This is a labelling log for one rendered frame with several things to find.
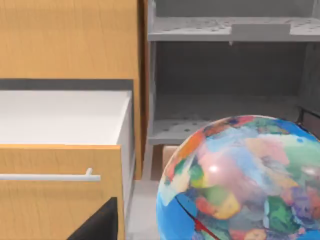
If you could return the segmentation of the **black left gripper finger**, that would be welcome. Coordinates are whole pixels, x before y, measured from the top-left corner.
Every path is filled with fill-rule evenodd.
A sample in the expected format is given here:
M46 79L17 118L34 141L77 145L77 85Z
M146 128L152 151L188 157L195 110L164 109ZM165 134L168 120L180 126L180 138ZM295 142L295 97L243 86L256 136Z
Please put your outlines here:
M118 240L118 202L111 197L66 240Z

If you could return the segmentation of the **colourful globe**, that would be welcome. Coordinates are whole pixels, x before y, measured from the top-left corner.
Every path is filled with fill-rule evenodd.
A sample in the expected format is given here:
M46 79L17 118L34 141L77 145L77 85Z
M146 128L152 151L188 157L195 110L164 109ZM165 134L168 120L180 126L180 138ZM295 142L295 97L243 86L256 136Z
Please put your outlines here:
M320 240L320 139L263 115L214 121L173 153L160 240Z

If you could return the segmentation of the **pale wooden drawer front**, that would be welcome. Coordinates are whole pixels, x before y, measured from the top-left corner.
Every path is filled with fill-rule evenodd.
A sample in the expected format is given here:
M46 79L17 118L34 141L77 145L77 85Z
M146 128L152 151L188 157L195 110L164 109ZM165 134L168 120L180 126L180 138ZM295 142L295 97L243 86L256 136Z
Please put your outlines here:
M67 240L110 198L125 240L119 145L0 144L0 174L84 175L98 182L0 180L0 240Z

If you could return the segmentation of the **white drawer inside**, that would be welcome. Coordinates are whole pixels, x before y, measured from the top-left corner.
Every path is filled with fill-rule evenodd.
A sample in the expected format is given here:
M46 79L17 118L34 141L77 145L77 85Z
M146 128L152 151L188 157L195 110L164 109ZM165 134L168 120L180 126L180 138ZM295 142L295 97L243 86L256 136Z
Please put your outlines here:
M130 91L1 91L0 145L121 148L124 221L135 168Z

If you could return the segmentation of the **wooden cupboard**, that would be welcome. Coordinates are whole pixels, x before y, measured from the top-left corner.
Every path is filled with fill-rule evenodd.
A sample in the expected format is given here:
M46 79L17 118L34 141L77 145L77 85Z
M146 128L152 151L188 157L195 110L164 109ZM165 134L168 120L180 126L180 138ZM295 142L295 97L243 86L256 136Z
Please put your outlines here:
M135 178L149 98L148 0L0 0L0 80L102 80L133 90Z

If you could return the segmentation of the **grey open shelf cabinet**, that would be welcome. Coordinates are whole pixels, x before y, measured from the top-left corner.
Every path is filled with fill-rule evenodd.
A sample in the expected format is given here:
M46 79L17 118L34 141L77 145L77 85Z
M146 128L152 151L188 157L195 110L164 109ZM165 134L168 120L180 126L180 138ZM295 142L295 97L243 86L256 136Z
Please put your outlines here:
M320 114L320 0L148 0L150 145L209 121Z

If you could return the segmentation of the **black frame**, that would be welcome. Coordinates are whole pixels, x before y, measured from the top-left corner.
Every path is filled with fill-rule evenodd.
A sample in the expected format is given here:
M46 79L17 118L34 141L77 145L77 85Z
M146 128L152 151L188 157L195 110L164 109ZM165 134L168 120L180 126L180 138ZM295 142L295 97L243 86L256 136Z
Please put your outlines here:
M302 129L313 134L320 140L320 113L299 106L296 123Z

